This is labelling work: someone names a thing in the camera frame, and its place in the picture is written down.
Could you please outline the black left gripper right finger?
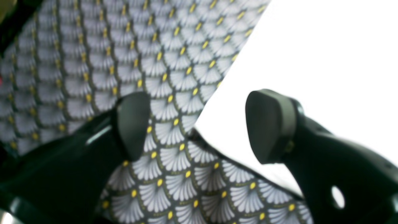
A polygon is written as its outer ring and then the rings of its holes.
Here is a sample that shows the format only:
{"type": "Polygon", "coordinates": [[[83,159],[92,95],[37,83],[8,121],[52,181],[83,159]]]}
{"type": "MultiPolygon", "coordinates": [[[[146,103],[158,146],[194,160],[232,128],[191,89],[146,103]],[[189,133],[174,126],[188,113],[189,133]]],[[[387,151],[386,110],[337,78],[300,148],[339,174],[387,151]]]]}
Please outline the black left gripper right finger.
{"type": "Polygon", "coordinates": [[[397,167],[307,117],[300,102],[269,89],[246,99],[250,146],[260,164],[284,164],[316,224],[396,224],[397,167]]]}

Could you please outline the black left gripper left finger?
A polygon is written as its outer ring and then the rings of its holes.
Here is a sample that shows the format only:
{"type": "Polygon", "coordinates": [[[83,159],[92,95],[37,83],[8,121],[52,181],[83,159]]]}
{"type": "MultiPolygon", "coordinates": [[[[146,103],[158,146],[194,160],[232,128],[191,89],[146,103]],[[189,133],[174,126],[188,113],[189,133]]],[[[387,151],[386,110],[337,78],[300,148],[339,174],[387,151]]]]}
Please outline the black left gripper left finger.
{"type": "Polygon", "coordinates": [[[114,170],[143,153],[150,97],[136,92],[24,156],[1,144],[2,224],[92,224],[114,170]]]}

